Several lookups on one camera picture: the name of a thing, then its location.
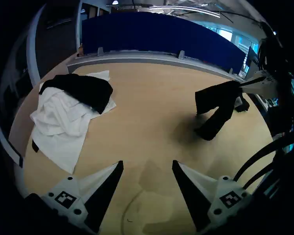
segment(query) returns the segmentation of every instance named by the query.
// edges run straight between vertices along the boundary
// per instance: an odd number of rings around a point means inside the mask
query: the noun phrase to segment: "ceiling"
[[[132,0],[118,0],[121,9],[133,8]],[[251,17],[250,10],[247,10],[249,5],[246,0],[134,0],[134,4],[139,11],[151,11],[149,6],[160,5],[174,5],[174,6],[187,6],[198,7],[208,11],[229,11],[232,13],[242,14],[247,17]],[[162,12],[162,10],[152,10],[153,12]],[[169,10],[166,9],[163,14],[179,15],[187,13],[189,11],[184,10]]]

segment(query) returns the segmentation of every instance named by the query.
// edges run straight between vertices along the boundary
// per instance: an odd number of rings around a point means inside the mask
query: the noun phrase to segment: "white trim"
[[[20,156],[14,151],[14,149],[9,144],[8,140],[5,138],[4,134],[2,133],[2,129],[0,127],[0,142],[4,150],[7,154],[12,158],[12,160],[19,165],[20,164]]]
[[[17,164],[14,164],[14,177],[15,177],[15,186],[23,198],[26,198],[29,195],[27,187],[24,180],[24,163],[23,168],[20,168]]]
[[[80,0],[80,3],[77,8],[77,16],[76,16],[76,27],[75,27],[75,35],[76,35],[76,51],[78,52],[78,49],[81,45],[80,41],[80,21],[81,21],[81,10],[82,10],[82,0]]]
[[[36,30],[40,15],[42,14],[42,11],[45,6],[46,4],[42,6],[42,8],[37,12],[35,17],[33,18],[27,34],[26,60],[29,77],[31,78],[33,87],[40,82],[40,75],[36,61]]]
[[[229,74],[222,69],[216,68],[214,66],[208,65],[206,63],[201,62],[200,60],[192,59],[192,58],[184,58],[178,59],[176,56],[173,56],[168,53],[161,53],[161,52],[142,52],[142,51],[121,51],[121,52],[110,52],[105,53],[103,56],[96,56],[95,54],[79,57],[70,61],[67,64],[67,67],[74,65],[80,65],[85,63],[104,63],[108,61],[109,63],[118,63],[118,62],[128,62],[128,61],[141,61],[144,60],[143,63],[147,63],[146,61],[150,61],[151,63],[161,63],[162,61],[167,62],[167,64],[172,64],[174,66],[180,65],[181,67],[184,66],[192,66],[194,69],[196,68],[199,71],[211,73],[217,76],[221,76],[223,78],[236,80],[239,82],[244,81],[243,78],[240,78],[234,74]]]

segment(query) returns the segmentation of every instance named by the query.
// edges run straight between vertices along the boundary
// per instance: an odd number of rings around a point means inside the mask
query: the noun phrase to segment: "black trousers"
[[[197,115],[219,107],[216,112],[194,131],[205,140],[212,140],[228,121],[234,110],[234,103],[242,94],[242,88],[237,81],[228,81],[195,92]]]

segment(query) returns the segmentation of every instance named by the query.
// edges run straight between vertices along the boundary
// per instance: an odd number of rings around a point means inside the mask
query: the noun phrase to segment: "metal bracket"
[[[97,234],[122,172],[123,162],[119,161],[81,180],[71,175],[41,199],[71,224]]]
[[[174,160],[172,170],[197,232],[205,233],[225,223],[246,207],[252,196],[229,176],[218,180]]]
[[[98,47],[97,56],[103,56],[105,53],[103,52],[103,47]]]
[[[185,58],[185,51],[180,51],[178,58],[183,60]]]
[[[266,77],[266,79],[261,82],[242,86],[243,92],[258,94],[261,95],[264,99],[276,98],[278,96],[278,82],[267,71],[257,71],[254,73],[253,77],[248,79],[247,81],[252,81],[256,78],[264,76]]]

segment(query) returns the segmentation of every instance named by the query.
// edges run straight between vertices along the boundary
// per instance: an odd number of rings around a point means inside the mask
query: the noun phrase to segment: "ceiling light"
[[[194,7],[183,7],[183,6],[156,6],[156,7],[150,7],[149,9],[172,9],[172,10],[185,10],[185,11],[195,11],[195,12],[200,12],[204,14],[208,14],[214,17],[220,18],[220,14],[212,12],[212,11],[207,11],[204,9],[199,9],[199,8],[194,8]]]

